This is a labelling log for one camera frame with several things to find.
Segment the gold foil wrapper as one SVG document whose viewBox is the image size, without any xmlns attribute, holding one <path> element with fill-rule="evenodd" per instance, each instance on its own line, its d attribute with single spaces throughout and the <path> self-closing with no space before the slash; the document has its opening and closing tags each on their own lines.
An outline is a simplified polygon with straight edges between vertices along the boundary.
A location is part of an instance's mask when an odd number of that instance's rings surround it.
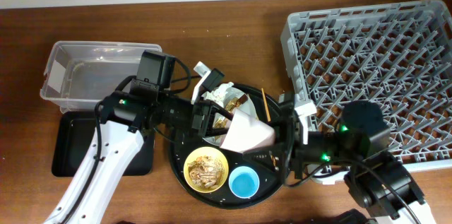
<svg viewBox="0 0 452 224">
<path fill-rule="evenodd" d="M 243 94 L 240 98 L 234 97 L 226 104 L 225 109 L 228 112 L 232 112 L 234 109 L 237 109 L 238 107 L 242 106 L 247 100 L 248 96 L 246 94 Z M 220 116 L 215 120 L 213 128 L 214 129 L 225 128 L 226 123 L 227 119 L 223 116 Z"/>
</svg>

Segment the pink cup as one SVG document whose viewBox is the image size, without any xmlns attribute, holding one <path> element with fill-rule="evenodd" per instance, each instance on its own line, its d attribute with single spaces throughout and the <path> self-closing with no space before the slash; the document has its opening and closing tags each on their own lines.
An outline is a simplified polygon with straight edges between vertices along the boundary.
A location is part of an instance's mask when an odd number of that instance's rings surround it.
<svg viewBox="0 0 452 224">
<path fill-rule="evenodd" d="M 230 127 L 220 148 L 236 153 L 244 153 L 257 148 L 272 146 L 275 143 L 275 129 L 266 123 L 236 110 Z"/>
</svg>

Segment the blue cup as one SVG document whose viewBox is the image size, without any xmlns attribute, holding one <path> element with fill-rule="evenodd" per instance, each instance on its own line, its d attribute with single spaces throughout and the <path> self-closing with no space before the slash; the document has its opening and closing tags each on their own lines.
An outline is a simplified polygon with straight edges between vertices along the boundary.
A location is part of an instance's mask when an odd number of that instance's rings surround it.
<svg viewBox="0 0 452 224">
<path fill-rule="evenodd" d="M 236 197 L 250 199 L 257 193 L 260 179 L 257 172 L 251 167 L 239 166 L 230 173 L 228 184 Z"/>
</svg>

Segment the yellow bowl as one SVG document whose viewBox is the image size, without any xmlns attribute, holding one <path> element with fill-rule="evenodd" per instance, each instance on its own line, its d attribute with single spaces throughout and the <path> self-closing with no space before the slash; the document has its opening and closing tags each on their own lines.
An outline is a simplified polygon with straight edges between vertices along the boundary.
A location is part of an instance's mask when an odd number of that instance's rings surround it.
<svg viewBox="0 0 452 224">
<path fill-rule="evenodd" d="M 186 183 L 199 193 L 217 191 L 227 181 L 229 165 L 225 155 L 213 147 L 200 147 L 185 160 L 183 169 Z"/>
</svg>

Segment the food scraps pile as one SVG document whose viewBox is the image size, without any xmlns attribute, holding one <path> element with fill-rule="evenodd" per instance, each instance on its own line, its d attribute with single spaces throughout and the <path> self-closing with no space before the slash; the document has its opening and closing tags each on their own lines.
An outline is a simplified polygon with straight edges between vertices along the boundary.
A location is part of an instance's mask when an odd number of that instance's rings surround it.
<svg viewBox="0 0 452 224">
<path fill-rule="evenodd" d="M 188 164 L 189 177 L 194 185 L 201 189 L 216 189 L 220 185 L 225 171 L 218 158 L 199 156 Z"/>
</svg>

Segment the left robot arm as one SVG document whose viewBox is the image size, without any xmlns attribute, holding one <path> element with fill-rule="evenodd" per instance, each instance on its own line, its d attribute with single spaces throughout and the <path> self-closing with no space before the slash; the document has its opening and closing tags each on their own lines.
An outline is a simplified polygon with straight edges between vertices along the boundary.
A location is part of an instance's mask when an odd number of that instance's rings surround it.
<svg viewBox="0 0 452 224">
<path fill-rule="evenodd" d="M 146 134 L 161 124 L 175 134 L 219 136 L 226 129 L 212 127 L 215 114 L 233 116 L 212 100 L 200 96 L 219 86 L 224 74 L 202 62 L 190 100 L 172 90 L 172 74 L 180 60 L 157 51 L 145 51 L 134 76 L 126 77 L 113 93 L 94 107 L 95 132 L 84 159 L 47 223 L 99 223 L 129 163 L 142 149 Z"/>
</svg>

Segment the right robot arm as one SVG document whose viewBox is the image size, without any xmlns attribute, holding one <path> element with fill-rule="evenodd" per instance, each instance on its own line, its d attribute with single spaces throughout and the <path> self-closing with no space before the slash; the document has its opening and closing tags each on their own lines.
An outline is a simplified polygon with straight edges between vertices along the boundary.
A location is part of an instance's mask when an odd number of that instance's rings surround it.
<svg viewBox="0 0 452 224">
<path fill-rule="evenodd" d="M 349 102 L 332 132 L 309 131 L 303 102 L 280 96 L 280 116 L 272 146 L 245 151 L 250 163 L 272 172 L 279 183 L 298 187 L 328 165 L 348 167 L 350 196 L 377 223 L 434 223 L 432 210 L 412 175 L 388 151 L 390 129 L 380 107 L 367 100 Z"/>
</svg>

